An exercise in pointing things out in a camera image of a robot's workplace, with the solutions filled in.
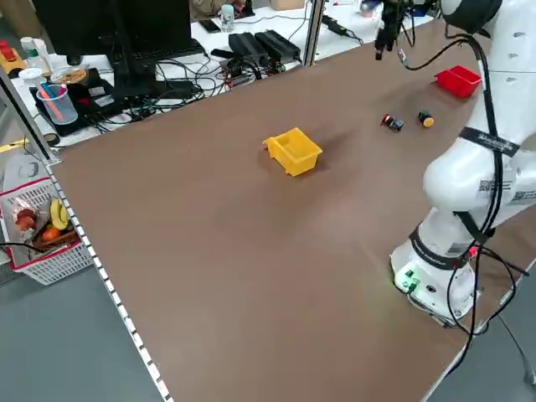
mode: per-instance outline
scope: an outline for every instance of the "white desk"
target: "white desk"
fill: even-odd
[[[309,6],[307,9],[307,17],[310,11],[311,7]],[[358,7],[356,5],[333,6],[332,4],[329,4],[326,6],[326,10],[324,11],[324,13],[332,18],[335,18],[345,28],[353,30],[355,34],[360,37],[365,43],[373,42],[375,40],[376,27],[379,20],[377,18],[362,17],[358,14]],[[235,22],[234,33],[240,34],[243,32],[252,32],[254,34],[256,32],[266,31],[267,29],[274,29],[280,35],[288,38],[298,29],[298,27],[300,27],[300,25],[303,24],[299,31],[296,32],[294,36],[292,36],[291,41],[302,51],[304,50],[307,40],[307,30],[309,22],[306,21],[305,23],[303,23],[303,19],[289,18],[306,17],[305,8],[277,12],[272,8],[264,7],[257,8],[255,10],[255,14],[256,15],[254,17],[242,18],[240,20],[237,20]],[[428,16],[415,18],[415,26],[427,23],[431,20],[432,17]],[[216,22],[216,24],[219,24],[219,18],[215,18],[214,21]],[[192,23],[192,37],[197,39],[204,46],[207,54],[210,54],[213,49],[229,48],[228,33],[208,33],[199,23]],[[357,40],[338,36],[335,33],[327,30],[326,26],[322,25],[317,44],[317,59],[324,59],[326,57],[345,52],[358,46],[359,43]],[[218,60],[216,58],[211,58],[211,60],[208,60],[202,54],[183,57],[177,60],[187,64],[192,71],[197,71],[201,68],[203,68],[203,71],[205,72],[212,71],[217,69],[217,67],[219,66]],[[58,56],[56,54],[53,54],[51,55],[51,61],[54,68],[67,66],[64,56]],[[104,55],[85,56],[82,61],[82,64],[88,64],[90,67],[97,68],[101,72],[101,77],[105,80],[108,80],[113,85],[114,77],[111,73],[111,66]],[[184,69],[170,64],[160,65],[163,73],[166,75],[166,78],[168,80],[185,78]],[[286,68],[291,69],[298,65],[299,63],[292,62],[286,64]],[[218,83],[221,83],[222,81],[216,77],[217,72],[218,71],[215,71],[211,75],[204,75],[204,77],[210,77],[216,80]],[[191,78],[193,77],[193,74],[191,72],[188,72],[186,77]],[[158,79],[163,80],[163,77],[159,75]],[[210,91],[210,89],[214,87],[214,84],[211,80],[201,79],[198,82],[204,89],[208,91]],[[35,107],[34,99],[29,93],[28,87],[26,87],[26,85],[24,85],[24,83],[20,79],[13,80],[13,84],[23,98],[24,104],[28,107],[32,116],[36,116],[38,114],[38,111]],[[170,100],[162,100],[161,102],[159,102],[159,104],[165,104],[169,101]],[[128,122],[129,117],[126,115],[121,115],[112,118],[112,120]],[[43,133],[53,131],[49,124],[40,116],[36,117],[36,123]],[[102,126],[106,127],[109,130],[114,130],[119,127],[119,125],[105,123],[102,123]],[[60,146],[66,147],[69,145],[73,145],[77,142],[82,142],[89,138],[99,136],[100,134],[101,133],[94,127],[87,127],[71,134],[70,136],[63,137]]]

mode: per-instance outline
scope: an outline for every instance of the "water bottle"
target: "water bottle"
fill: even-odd
[[[221,6],[221,30],[233,32],[235,30],[235,7],[232,4]]]

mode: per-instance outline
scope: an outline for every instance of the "aluminum frame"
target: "aluminum frame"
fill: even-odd
[[[18,123],[24,136],[28,138],[31,148],[43,162],[46,164],[60,162],[59,154],[50,149],[28,108],[2,68],[0,68],[0,86],[0,101],[7,107],[3,113],[8,114],[8,118]]]
[[[311,0],[312,8],[309,14],[309,30],[307,31],[307,40],[303,51],[303,66],[305,67],[311,67],[315,61],[325,2],[326,0]]]

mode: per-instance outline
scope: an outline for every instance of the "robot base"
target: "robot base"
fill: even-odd
[[[452,271],[440,270],[424,262],[409,240],[394,250],[391,267],[396,287],[409,294],[414,302],[442,323],[454,325],[446,303],[446,289]],[[457,270],[451,285],[451,309],[456,319],[471,310],[474,284],[475,275],[469,264]]]

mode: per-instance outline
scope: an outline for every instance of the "plastic basket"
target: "plastic basket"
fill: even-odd
[[[41,178],[22,186],[0,193],[0,216],[7,242],[18,241],[18,229],[13,219],[14,211],[21,208],[38,208],[43,202],[57,198],[58,191],[50,178]],[[42,285],[50,285],[93,263],[81,241],[43,254],[32,260],[23,247],[8,247],[11,268],[24,273]]]
[[[435,76],[441,88],[449,90],[459,98],[467,98],[482,82],[480,75],[473,73],[461,65],[441,71]]]
[[[322,153],[322,149],[299,128],[267,138],[262,143],[268,146],[270,157],[285,168],[285,173],[293,177],[313,169],[318,155]]]

